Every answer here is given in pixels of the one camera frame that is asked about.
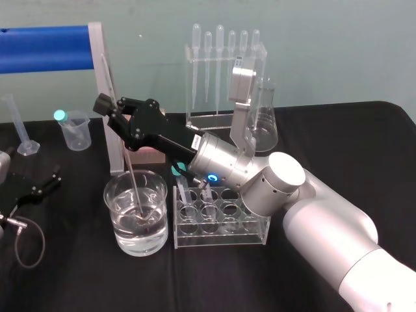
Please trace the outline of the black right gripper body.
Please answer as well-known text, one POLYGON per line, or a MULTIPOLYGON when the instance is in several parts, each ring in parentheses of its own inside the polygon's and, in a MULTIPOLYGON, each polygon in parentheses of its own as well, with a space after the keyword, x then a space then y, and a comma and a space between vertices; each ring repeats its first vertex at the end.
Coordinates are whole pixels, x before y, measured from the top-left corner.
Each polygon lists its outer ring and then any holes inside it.
POLYGON ((129 149, 137 151, 142 147, 151 147, 172 160, 190 163, 197 154, 192 147, 195 138, 201 132, 167 118, 154 99, 145 101, 130 99, 132 115, 129 120, 129 149))

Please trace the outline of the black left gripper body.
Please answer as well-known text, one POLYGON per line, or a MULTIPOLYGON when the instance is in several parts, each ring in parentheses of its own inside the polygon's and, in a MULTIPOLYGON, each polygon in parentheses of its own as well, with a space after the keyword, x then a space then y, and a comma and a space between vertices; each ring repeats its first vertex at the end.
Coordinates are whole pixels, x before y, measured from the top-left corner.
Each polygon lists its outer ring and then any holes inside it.
POLYGON ((27 204, 31 195, 32 180, 24 175, 9 172, 1 184, 1 210, 27 204))

